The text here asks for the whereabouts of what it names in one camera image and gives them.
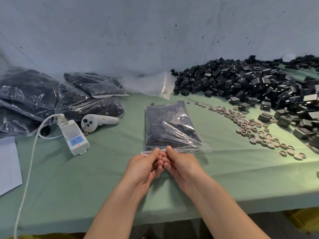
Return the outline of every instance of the floor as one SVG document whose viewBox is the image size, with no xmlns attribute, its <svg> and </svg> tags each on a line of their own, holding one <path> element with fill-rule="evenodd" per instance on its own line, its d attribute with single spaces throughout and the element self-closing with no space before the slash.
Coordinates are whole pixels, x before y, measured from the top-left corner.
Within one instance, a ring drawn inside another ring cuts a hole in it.
<svg viewBox="0 0 319 239">
<path fill-rule="evenodd" d="M 305 234 L 293 227 L 281 212 L 249 215 L 271 239 L 319 239 L 319 233 Z M 140 239 L 147 234 L 154 239 L 212 238 L 201 219 L 141 225 L 132 228 L 130 239 Z"/>
</svg>

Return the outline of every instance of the right hand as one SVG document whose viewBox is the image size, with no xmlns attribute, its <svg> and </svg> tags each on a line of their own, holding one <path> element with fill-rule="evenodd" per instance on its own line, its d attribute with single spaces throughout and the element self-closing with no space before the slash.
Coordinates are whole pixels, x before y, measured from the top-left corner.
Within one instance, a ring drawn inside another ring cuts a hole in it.
<svg viewBox="0 0 319 239">
<path fill-rule="evenodd" d="M 197 158 L 193 154 L 178 153 L 171 146 L 167 146 L 166 154 L 161 155 L 164 168 L 175 178 L 180 189 L 190 196 L 195 189 L 196 177 L 205 174 Z"/>
</svg>

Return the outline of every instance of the table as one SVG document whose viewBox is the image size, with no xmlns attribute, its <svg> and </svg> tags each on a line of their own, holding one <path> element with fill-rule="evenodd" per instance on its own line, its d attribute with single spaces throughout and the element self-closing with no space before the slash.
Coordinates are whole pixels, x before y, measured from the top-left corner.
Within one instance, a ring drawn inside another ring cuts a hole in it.
<svg viewBox="0 0 319 239">
<path fill-rule="evenodd" d="M 306 72 L 297 71 L 304 77 Z M 220 183 L 246 213 L 281 211 L 319 205 L 319 156 L 276 124 L 273 137 L 307 155 L 304 161 L 282 157 L 279 149 L 252 145 L 237 134 L 231 120 L 208 110 L 211 105 L 233 106 L 224 98 L 172 95 L 169 102 L 186 100 L 189 115 L 211 153 L 197 154 L 204 170 Z M 144 108 L 160 97 L 132 94 L 123 98 L 125 115 L 118 125 L 99 127 L 87 139 L 91 148 L 73 156 L 63 138 L 38 140 L 19 232 L 45 234 L 87 231 L 98 209 L 120 181 L 129 159 L 140 153 L 145 139 Z M 194 104 L 206 104 L 206 108 Z M 262 111 L 252 107 L 247 118 Z M 12 236 L 29 168 L 34 137 L 17 137 L 23 185 L 0 197 L 0 238 Z M 166 171 L 154 181 L 141 202 L 134 225 L 200 217 L 189 198 Z"/>
</svg>

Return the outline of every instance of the clear plastic bag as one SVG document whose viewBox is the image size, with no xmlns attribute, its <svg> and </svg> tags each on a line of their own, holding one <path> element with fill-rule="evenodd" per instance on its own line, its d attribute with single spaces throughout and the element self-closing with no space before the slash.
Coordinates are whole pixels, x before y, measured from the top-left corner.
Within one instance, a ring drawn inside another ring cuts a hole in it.
<svg viewBox="0 0 319 239">
<path fill-rule="evenodd" d="M 22 102 L 13 101 L 13 100 L 6 100 L 6 99 L 0 99 L 0 106 L 4 106 L 6 108 L 9 108 L 10 110 L 13 110 L 15 112 L 18 112 L 22 115 L 25 115 L 33 120 L 43 122 L 48 116 L 51 116 L 54 114 L 54 111 L 47 110 L 44 108 L 39 108 L 32 106 L 30 104 L 24 104 Z M 53 118 L 49 121 L 47 121 L 47 124 L 52 124 Z"/>
<path fill-rule="evenodd" d="M 211 152 L 197 136 L 184 101 L 147 106 L 145 124 L 146 139 L 141 154 L 149 155 L 155 147 L 165 150 L 168 145 L 181 153 Z"/>
<path fill-rule="evenodd" d="M 124 114 L 124 105 L 119 97 L 93 98 L 67 83 L 60 84 L 59 94 L 55 113 L 63 113 L 68 120 L 81 121 L 87 114 L 112 117 Z"/>
<path fill-rule="evenodd" d="M 38 121 L 0 106 L 0 137 L 9 135 L 32 136 L 40 124 Z"/>
<path fill-rule="evenodd" d="M 59 82 L 34 69 L 9 68 L 0 77 L 0 98 L 54 110 L 59 100 Z"/>
<path fill-rule="evenodd" d="M 142 93 L 149 96 L 160 96 L 169 100 L 173 93 L 176 77 L 169 72 L 162 72 L 147 77 L 125 76 L 118 78 L 122 89 L 128 93 Z"/>
<path fill-rule="evenodd" d="M 128 96 L 124 90 L 117 87 L 108 79 L 92 75 L 92 73 L 64 73 L 64 79 L 67 82 L 75 84 L 77 88 L 94 98 Z"/>
</svg>

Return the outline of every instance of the paper sheet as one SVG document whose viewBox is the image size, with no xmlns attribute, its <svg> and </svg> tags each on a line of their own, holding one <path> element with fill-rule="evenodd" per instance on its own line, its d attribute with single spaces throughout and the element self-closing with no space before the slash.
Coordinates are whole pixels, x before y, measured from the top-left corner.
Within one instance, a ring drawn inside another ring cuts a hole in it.
<svg viewBox="0 0 319 239">
<path fill-rule="evenodd" d="M 0 196 L 22 184 L 14 137 L 0 139 Z"/>
</svg>

